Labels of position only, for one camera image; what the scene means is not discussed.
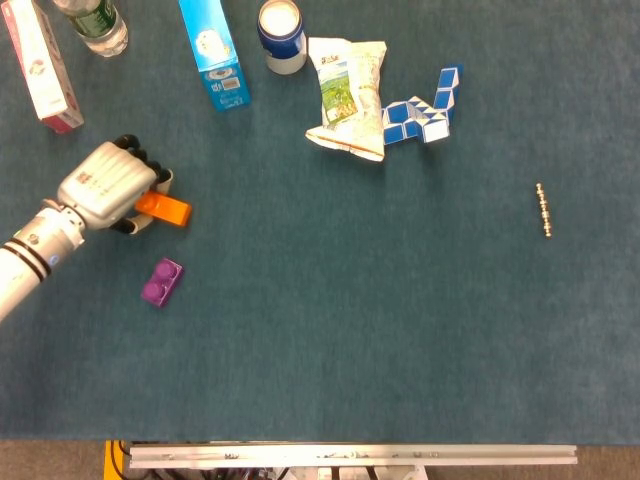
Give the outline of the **teal felt table cloth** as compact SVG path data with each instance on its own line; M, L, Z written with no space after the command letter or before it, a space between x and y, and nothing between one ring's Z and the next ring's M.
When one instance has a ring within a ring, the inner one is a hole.
M251 95L227 112L177 0L115 2L110 59L41 2L65 135L0 14L0 244L126 133L192 216L89 233L0 322L0 438L640 445L640 0L295 0L310 36L386 43L384 103L463 66L450 136L380 163L305 137L317 74L267 68L261 0L223 0Z

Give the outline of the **blue white cup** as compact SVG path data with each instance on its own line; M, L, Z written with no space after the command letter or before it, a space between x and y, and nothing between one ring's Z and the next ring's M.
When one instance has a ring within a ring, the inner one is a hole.
M304 66L307 40L302 13L293 0L266 0L258 13L257 31L272 72L291 75Z

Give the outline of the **clear bottle with green label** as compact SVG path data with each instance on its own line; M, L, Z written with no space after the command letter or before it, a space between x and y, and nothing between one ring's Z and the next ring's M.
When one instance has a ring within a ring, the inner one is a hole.
M93 53L110 58L126 49L128 29L113 0L52 2Z

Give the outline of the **aluminium profile rail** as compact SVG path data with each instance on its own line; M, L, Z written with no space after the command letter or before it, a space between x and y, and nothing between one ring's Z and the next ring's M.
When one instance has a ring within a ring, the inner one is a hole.
M575 465L575 445L211 442L139 444L134 469Z

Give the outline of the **purple toy brick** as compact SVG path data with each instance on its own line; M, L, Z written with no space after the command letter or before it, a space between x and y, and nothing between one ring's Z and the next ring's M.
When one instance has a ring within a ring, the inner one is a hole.
M168 258L163 258L154 267L149 280L144 284L141 298L162 308L171 298L184 273L184 267Z

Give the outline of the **orange toy brick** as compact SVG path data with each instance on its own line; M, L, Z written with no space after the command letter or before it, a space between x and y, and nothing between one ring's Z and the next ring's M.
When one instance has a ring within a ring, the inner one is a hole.
M134 205L136 212L178 227L186 227L192 212L188 203L165 194L148 191Z

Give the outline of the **blue milk carton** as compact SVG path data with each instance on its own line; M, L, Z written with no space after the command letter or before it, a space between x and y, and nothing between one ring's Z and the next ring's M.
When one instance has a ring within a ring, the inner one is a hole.
M249 105L251 96L222 0L178 0L201 81L221 112Z

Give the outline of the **white and green snack bag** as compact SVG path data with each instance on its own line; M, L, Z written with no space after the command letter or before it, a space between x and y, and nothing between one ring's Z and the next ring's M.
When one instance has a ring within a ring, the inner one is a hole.
M321 92L322 115L322 124L305 132L308 140L369 161L384 159L379 83L386 51L383 41L324 37L308 40L308 54Z

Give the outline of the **blue and white snake puzzle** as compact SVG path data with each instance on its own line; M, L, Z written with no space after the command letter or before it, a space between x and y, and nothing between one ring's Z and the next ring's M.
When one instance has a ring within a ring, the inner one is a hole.
M384 107L381 110L384 145L409 139L427 144L449 137L463 71L461 64L440 71L432 105L413 96Z

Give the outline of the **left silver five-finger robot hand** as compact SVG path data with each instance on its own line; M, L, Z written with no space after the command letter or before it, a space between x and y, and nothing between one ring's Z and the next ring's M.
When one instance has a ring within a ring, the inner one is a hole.
M130 212L148 192L166 194L173 172L148 158L133 134L97 147L59 185L57 202L74 210L90 230L111 229L136 235L153 222Z

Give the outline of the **small metal beaded rod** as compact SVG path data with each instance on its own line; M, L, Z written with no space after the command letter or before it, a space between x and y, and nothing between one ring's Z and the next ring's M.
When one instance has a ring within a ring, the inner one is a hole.
M552 223L551 223L551 211L548 200L546 198L544 186L541 182L535 185L536 195L538 198L538 204L540 207L540 214L542 219L542 226L544 235L546 238L552 237Z

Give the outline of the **yellow frame part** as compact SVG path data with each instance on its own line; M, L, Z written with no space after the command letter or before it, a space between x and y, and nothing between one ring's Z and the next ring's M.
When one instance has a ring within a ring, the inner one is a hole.
M113 440L105 442L103 480L124 480L124 454Z

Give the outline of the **pink and white carton box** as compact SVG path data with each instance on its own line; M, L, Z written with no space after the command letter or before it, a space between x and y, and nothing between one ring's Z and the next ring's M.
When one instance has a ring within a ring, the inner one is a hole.
M84 124L48 16L33 0L5 0L0 10L40 122L58 134Z

